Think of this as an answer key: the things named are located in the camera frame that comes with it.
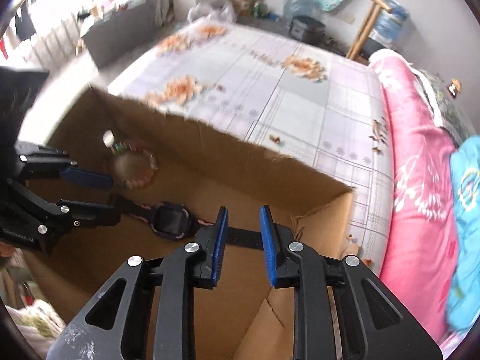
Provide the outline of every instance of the human hand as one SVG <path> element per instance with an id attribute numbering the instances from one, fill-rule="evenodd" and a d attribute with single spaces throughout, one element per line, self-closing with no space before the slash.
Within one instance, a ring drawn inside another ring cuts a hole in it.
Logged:
<path id="1" fill-rule="evenodd" d="M 15 253 L 15 247 L 0 242 L 0 257 L 11 257 Z"/>

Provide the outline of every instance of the black container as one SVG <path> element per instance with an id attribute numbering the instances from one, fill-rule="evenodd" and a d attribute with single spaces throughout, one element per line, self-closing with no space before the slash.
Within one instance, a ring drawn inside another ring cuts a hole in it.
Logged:
<path id="1" fill-rule="evenodd" d="M 325 25 L 310 16 L 295 16 L 289 34 L 300 42 L 318 44 L 325 35 Z"/>

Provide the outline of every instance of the wooden crutch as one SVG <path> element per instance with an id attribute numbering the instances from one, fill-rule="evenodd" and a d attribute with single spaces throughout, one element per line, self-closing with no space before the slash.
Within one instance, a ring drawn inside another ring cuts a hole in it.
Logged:
<path id="1" fill-rule="evenodd" d="M 362 51 L 362 47 L 367 41 L 368 36 L 371 33 L 371 30 L 374 28 L 375 22 L 377 21 L 378 15 L 380 15 L 380 12 L 382 11 L 382 9 L 384 9 L 388 13 L 391 13 L 393 10 L 393 8 L 390 7 L 383 0 L 371 0 L 371 1 L 372 1 L 372 5 L 370 7 L 370 10 L 368 11 L 368 14 L 365 16 L 365 19 L 363 20 L 363 23 L 361 24 L 360 29 L 358 30 L 357 36 L 355 37 L 355 40 L 352 43 L 352 47 L 350 48 L 348 54 L 346 55 L 348 59 L 355 60 L 360 55 L 360 51 Z"/>

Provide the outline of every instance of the red object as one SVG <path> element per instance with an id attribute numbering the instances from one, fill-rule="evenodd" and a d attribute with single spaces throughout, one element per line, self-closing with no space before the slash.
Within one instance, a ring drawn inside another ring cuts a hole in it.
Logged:
<path id="1" fill-rule="evenodd" d="M 8 59 L 7 49 L 5 48 L 5 40 L 3 38 L 0 39 L 0 49 L 5 59 Z"/>

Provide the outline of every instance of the plastic bag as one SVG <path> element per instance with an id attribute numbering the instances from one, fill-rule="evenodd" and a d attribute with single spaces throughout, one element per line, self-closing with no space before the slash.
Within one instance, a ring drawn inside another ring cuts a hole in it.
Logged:
<path id="1" fill-rule="evenodd" d="M 188 23 L 193 23 L 200 17 L 206 17 L 207 20 L 216 20 L 221 23 L 237 21 L 237 15 L 230 0 L 209 0 L 198 3 L 195 8 L 191 8 L 188 12 Z"/>

